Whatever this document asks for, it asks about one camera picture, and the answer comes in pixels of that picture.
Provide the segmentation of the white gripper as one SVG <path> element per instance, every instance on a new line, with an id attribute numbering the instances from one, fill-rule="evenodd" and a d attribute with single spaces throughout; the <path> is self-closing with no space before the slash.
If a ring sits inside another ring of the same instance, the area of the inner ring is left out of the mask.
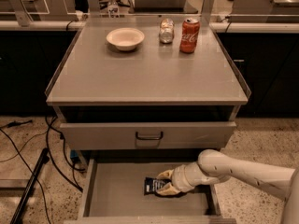
<path id="1" fill-rule="evenodd" d="M 160 180 L 170 180 L 171 183 L 167 183 L 162 188 L 157 189 L 156 193 L 161 196 L 175 196 L 178 195 L 179 192 L 189 192 L 194 189 L 186 177 L 185 174 L 185 165 L 180 165 L 174 170 L 166 170 L 159 173 L 156 176 L 157 179 Z"/>

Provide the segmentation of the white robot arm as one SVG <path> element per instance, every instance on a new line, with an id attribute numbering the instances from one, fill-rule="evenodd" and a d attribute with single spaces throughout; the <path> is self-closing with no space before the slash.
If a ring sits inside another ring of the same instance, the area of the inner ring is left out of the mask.
<path id="1" fill-rule="evenodd" d="M 230 158 L 219 151 L 206 149 L 197 161 L 158 174 L 168 180 L 157 193 L 172 196 L 186 193 L 198 185 L 212 185 L 230 177 L 284 201 L 280 224 L 299 224 L 299 169 L 285 168 Z"/>

